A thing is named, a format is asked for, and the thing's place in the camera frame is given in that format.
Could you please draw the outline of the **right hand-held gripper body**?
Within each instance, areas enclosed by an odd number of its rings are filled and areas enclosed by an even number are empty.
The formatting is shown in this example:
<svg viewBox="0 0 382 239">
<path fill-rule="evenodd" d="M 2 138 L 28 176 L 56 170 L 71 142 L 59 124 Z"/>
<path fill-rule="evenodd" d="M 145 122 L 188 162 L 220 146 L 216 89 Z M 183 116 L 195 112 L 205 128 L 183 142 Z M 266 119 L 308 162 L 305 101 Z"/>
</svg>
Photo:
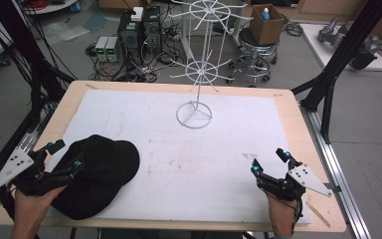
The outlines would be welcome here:
<svg viewBox="0 0 382 239">
<path fill-rule="evenodd" d="M 259 165 L 258 187 L 273 194 L 277 199 L 288 201 L 301 199 L 307 188 L 327 197 L 332 195 L 332 190 L 325 186 L 307 164 L 290 169 L 284 178 L 274 178 L 265 174 Z"/>
</svg>

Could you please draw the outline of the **person's left hand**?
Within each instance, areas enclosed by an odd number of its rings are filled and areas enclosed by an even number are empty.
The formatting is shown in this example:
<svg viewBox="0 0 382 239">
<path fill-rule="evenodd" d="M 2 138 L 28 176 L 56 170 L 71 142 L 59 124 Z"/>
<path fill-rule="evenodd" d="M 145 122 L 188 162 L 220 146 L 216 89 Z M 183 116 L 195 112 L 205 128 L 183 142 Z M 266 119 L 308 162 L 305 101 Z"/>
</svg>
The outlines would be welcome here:
<svg viewBox="0 0 382 239">
<path fill-rule="evenodd" d="M 55 198 L 65 186 L 48 191 L 44 195 L 25 195 L 19 189 L 15 192 L 15 218 L 11 239 L 35 239 Z"/>
</svg>

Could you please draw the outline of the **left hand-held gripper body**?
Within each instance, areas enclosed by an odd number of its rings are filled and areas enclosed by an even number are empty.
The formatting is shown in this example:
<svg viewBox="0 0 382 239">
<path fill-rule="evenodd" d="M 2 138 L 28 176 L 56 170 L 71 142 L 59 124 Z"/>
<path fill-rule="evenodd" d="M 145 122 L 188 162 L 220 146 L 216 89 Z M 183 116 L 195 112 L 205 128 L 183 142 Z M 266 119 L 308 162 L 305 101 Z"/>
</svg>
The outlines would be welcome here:
<svg viewBox="0 0 382 239">
<path fill-rule="evenodd" d="M 68 184 L 67 179 L 50 178 L 45 170 L 46 156 L 17 147 L 0 171 L 0 187 L 12 183 L 25 195 L 44 195 Z"/>
</svg>

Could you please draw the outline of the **white power supply unit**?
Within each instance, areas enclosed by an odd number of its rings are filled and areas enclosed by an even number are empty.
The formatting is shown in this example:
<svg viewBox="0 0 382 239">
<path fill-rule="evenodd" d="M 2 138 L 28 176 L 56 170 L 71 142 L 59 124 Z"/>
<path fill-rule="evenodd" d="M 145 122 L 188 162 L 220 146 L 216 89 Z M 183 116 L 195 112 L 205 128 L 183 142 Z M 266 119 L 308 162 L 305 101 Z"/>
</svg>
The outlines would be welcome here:
<svg viewBox="0 0 382 239">
<path fill-rule="evenodd" d="M 109 62 L 118 61 L 118 39 L 116 37 L 108 38 L 105 45 L 105 52 Z"/>
<path fill-rule="evenodd" d="M 98 59 L 101 62 L 107 61 L 107 55 L 105 52 L 105 46 L 106 46 L 107 41 L 108 41 L 108 37 L 100 37 L 95 44 L 95 52 L 96 52 Z"/>
</svg>

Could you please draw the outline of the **aluminium rail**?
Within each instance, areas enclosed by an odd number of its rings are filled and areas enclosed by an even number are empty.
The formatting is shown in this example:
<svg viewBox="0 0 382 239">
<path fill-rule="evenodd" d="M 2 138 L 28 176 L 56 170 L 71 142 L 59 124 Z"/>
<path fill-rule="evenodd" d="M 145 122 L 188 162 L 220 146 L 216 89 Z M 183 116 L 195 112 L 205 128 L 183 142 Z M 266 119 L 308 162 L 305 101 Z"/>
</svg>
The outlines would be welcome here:
<svg viewBox="0 0 382 239">
<path fill-rule="evenodd" d="M 33 123 L 33 112 L 29 112 L 0 152 L 0 204 L 10 218 L 14 217 L 15 207 L 12 179 L 34 163 L 28 153 L 37 144 L 55 109 L 41 110 L 37 123 Z"/>
<path fill-rule="evenodd" d="M 300 111 L 311 132 L 314 144 L 319 148 L 320 159 L 343 212 L 345 223 L 349 226 L 355 239 L 372 239 L 333 147 L 321 135 L 320 116 L 318 113 L 309 112 L 304 108 L 300 108 Z"/>
</svg>

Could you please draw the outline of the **black metal frame post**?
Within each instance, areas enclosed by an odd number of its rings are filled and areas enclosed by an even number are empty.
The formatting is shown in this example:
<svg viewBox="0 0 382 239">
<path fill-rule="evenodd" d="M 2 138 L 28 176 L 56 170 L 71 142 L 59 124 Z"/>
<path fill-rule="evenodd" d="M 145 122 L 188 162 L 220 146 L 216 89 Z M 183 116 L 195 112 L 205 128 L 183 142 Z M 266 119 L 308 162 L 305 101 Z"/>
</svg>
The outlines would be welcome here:
<svg viewBox="0 0 382 239">
<path fill-rule="evenodd" d="M 327 143 L 330 143 L 329 125 L 335 83 L 381 18 L 382 0 L 368 0 L 319 75 L 291 90 L 294 95 L 309 90 L 307 97 L 300 102 L 309 112 L 316 112 L 318 104 L 323 101 L 320 132 Z"/>
<path fill-rule="evenodd" d="M 62 72 L 46 59 L 13 0 L 0 0 L 0 23 L 26 63 L 19 61 L 1 36 L 0 44 L 31 89 L 31 110 L 0 152 L 0 166 L 2 166 L 3 156 L 15 148 L 16 142 L 25 132 L 31 132 L 40 123 L 40 115 L 45 105 L 58 103 L 66 92 L 63 84 L 70 84 L 76 78 Z"/>
</svg>

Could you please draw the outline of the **black round stool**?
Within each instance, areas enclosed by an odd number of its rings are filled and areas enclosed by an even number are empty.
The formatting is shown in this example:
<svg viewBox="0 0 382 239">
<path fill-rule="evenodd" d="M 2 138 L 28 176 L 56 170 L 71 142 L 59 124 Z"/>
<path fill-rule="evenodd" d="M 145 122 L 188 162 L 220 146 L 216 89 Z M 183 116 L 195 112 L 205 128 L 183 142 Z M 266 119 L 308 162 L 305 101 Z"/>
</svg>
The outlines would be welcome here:
<svg viewBox="0 0 382 239">
<path fill-rule="evenodd" d="M 225 82 L 228 85 L 232 84 L 236 80 L 236 74 L 251 78 L 251 88 L 256 86 L 257 80 L 268 82 L 271 79 L 271 65 L 278 59 L 279 44 L 260 44 L 253 37 L 250 28 L 240 31 L 238 42 L 238 49 L 242 50 L 243 54 L 229 64 L 232 73 Z"/>
</svg>

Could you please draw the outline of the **white wire display rack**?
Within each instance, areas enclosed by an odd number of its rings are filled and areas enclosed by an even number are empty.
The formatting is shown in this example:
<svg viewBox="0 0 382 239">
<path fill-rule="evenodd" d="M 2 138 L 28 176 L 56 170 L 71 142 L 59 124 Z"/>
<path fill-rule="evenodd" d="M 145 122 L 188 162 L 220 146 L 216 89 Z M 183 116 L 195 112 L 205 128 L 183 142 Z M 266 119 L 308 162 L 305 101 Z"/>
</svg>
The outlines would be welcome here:
<svg viewBox="0 0 382 239">
<path fill-rule="evenodd" d="M 203 128 L 213 119 L 212 110 L 200 100 L 200 92 L 204 85 L 211 86 L 217 92 L 213 83 L 220 78 L 219 68 L 230 63 L 230 60 L 221 61 L 224 42 L 227 35 L 234 35 L 234 31 L 228 29 L 228 23 L 231 17 L 235 17 L 238 22 L 241 20 L 251 20 L 251 17 L 243 15 L 247 7 L 246 0 L 238 0 L 238 4 L 229 5 L 221 0 L 172 0 L 173 3 L 180 4 L 182 12 L 172 15 L 172 18 L 182 18 L 183 49 L 186 53 L 186 62 L 179 63 L 172 60 L 172 63 L 184 68 L 182 75 L 176 75 L 176 78 L 186 77 L 193 82 L 191 90 L 197 89 L 196 99 L 184 103 L 176 110 L 176 118 L 179 123 L 188 128 Z M 224 29 L 222 41 L 220 44 L 217 63 L 211 63 L 210 58 L 213 54 L 212 35 L 213 27 L 220 23 Z M 201 59 L 197 60 L 191 50 L 191 33 L 205 27 L 203 50 Z"/>
</svg>

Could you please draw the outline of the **white platform board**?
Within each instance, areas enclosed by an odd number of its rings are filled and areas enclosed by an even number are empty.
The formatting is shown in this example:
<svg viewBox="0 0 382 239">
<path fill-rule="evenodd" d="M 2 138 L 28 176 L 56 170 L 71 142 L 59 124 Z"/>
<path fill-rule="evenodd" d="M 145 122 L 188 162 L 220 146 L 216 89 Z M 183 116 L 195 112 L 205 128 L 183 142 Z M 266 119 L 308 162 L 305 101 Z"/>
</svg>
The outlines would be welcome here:
<svg viewBox="0 0 382 239">
<path fill-rule="evenodd" d="M 303 30 L 303 36 L 306 41 L 310 44 L 310 48 L 315 53 L 317 59 L 320 64 L 325 67 L 332 55 L 335 52 L 335 48 L 332 47 L 329 43 L 321 43 L 317 39 L 318 32 L 322 30 L 325 25 L 317 25 L 317 24 L 300 24 L 300 27 Z M 365 71 L 375 71 L 382 72 L 382 57 L 376 53 L 376 59 L 373 60 L 366 68 Z"/>
</svg>

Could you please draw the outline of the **black baseball cap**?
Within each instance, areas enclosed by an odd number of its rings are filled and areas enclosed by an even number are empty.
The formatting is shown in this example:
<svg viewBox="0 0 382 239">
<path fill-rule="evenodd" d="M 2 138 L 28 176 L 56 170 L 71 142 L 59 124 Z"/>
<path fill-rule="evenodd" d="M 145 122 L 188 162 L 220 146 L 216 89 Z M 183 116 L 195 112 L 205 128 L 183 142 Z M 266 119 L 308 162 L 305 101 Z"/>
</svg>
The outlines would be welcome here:
<svg viewBox="0 0 382 239">
<path fill-rule="evenodd" d="M 132 142 L 98 134 L 73 142 L 60 161 L 77 158 L 84 161 L 84 169 L 68 179 L 65 189 L 52 202 L 54 208 L 74 220 L 91 218 L 106 209 L 140 165 Z"/>
</svg>

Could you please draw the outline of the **black computer tower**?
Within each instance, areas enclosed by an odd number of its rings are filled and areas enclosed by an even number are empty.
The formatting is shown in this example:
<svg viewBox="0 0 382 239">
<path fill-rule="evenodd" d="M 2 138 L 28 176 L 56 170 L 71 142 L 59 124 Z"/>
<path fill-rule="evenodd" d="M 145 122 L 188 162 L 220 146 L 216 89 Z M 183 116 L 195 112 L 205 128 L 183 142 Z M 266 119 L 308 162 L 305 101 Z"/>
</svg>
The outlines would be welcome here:
<svg viewBox="0 0 382 239">
<path fill-rule="evenodd" d="M 147 48 L 155 54 L 162 52 L 160 14 L 160 7 L 155 6 L 145 9 L 143 15 L 145 42 L 147 43 Z"/>
<path fill-rule="evenodd" d="M 131 16 L 131 11 L 121 15 L 117 34 L 124 57 L 135 65 L 141 65 L 142 23 L 132 21 Z"/>
</svg>

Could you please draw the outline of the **white foam mat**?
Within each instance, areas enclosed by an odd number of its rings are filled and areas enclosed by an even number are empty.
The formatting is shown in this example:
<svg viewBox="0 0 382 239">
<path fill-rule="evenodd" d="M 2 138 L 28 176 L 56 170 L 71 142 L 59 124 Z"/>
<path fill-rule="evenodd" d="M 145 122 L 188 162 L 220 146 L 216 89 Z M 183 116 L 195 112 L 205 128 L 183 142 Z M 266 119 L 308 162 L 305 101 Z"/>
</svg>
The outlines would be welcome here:
<svg viewBox="0 0 382 239">
<path fill-rule="evenodd" d="M 266 223 L 267 198 L 251 172 L 282 178 L 287 149 L 279 98 L 185 92 L 89 90 L 66 129 L 65 143 L 99 134 L 132 142 L 136 176 L 101 219 Z"/>
</svg>

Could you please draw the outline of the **person's right hand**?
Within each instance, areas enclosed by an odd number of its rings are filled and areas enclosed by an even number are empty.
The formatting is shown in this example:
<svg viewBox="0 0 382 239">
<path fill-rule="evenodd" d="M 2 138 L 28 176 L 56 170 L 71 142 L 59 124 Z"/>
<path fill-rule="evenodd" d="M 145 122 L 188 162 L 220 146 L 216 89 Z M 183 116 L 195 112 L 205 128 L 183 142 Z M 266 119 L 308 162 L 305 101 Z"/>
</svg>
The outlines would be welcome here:
<svg viewBox="0 0 382 239">
<path fill-rule="evenodd" d="M 279 200 L 271 193 L 266 193 L 269 202 L 269 215 L 274 235 L 277 239 L 290 239 L 295 221 L 297 202 Z"/>
</svg>

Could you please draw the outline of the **cardboard box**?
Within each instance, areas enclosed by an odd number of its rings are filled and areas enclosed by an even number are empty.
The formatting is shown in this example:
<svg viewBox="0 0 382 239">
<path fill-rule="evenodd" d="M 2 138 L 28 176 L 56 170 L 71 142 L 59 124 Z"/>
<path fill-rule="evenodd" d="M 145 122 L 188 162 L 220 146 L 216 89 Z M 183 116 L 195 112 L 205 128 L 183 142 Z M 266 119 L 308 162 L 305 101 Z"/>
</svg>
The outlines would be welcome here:
<svg viewBox="0 0 382 239">
<path fill-rule="evenodd" d="M 262 14 L 267 12 L 270 19 L 265 21 Z M 250 31 L 260 45 L 276 44 L 280 41 L 280 35 L 285 23 L 284 16 L 272 4 L 253 5 Z"/>
</svg>

